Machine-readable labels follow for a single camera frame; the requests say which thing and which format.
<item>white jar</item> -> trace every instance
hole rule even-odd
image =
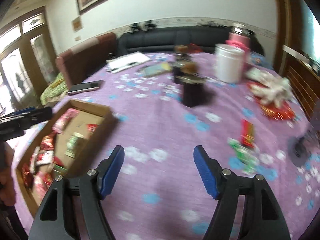
[[[227,44],[216,44],[217,79],[225,83],[238,83],[242,78],[244,50]]]

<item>cardboard box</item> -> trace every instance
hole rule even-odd
[[[40,146],[44,136],[52,132],[52,126],[54,123],[69,108],[75,108],[79,110],[79,114],[70,121],[63,134],[57,135],[55,141],[55,156],[62,160],[65,168],[67,169],[65,176],[68,178],[82,175],[89,168],[90,163],[99,152],[101,147],[105,144],[108,136],[111,134],[117,124],[117,119],[113,117],[110,107],[73,99],[69,100],[53,116],[53,118],[47,122],[47,124],[31,142],[16,168],[16,175],[20,190],[33,217],[36,215],[41,200],[38,198],[33,189],[29,189],[24,185],[22,179],[22,165],[24,163],[29,164],[35,148]],[[87,124],[89,123],[99,124],[91,136],[87,129]],[[85,138],[87,138],[87,140],[84,142],[81,149],[79,149],[79,151],[76,153],[76,157],[71,158],[65,155],[65,151],[67,149],[67,142],[71,134],[74,132],[82,134]],[[39,170],[46,171],[47,167],[47,165],[40,166]]]

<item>white wall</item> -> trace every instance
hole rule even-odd
[[[46,10],[57,54],[108,30],[166,17],[229,19],[277,31],[276,0],[107,0],[81,16],[84,28],[76,33],[71,24],[78,16],[76,0],[49,0]]]

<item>table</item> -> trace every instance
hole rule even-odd
[[[243,164],[227,143],[228,138],[239,139],[243,118],[255,128],[255,143],[260,149],[257,173],[267,179],[292,239],[298,239],[320,207],[319,148],[312,149],[310,160],[300,169],[286,153],[287,139],[303,134],[307,128],[302,108],[294,99],[290,105],[297,115],[295,121],[270,120],[254,102],[245,82],[225,84],[214,78],[213,55],[198,53],[193,60],[201,66],[202,74],[211,77],[206,84],[206,89],[214,93],[209,105],[183,106],[181,87],[172,82],[171,74],[142,78],[135,67],[117,74],[101,69],[86,81],[105,79],[102,89],[66,97],[54,108],[57,111],[69,98],[78,98],[111,106],[121,121],[92,163],[95,168],[116,145],[124,147],[125,160],[115,187],[102,202],[116,239],[202,239],[217,202],[205,191],[193,162],[193,149],[202,145],[223,168],[245,176]],[[24,143],[18,145],[13,168],[38,130],[33,127],[24,136]],[[14,182],[16,210],[29,232],[32,217],[15,176]],[[232,239],[239,232],[243,202],[239,198]],[[78,220],[85,234],[80,214]]]

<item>person's hand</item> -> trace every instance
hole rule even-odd
[[[0,183],[3,185],[0,190],[0,199],[6,206],[13,206],[16,203],[16,193],[13,187],[13,179],[11,177],[11,164],[14,151],[6,142],[0,143],[4,144],[4,147],[2,148],[5,149],[5,160],[8,165],[8,167],[0,171]]]

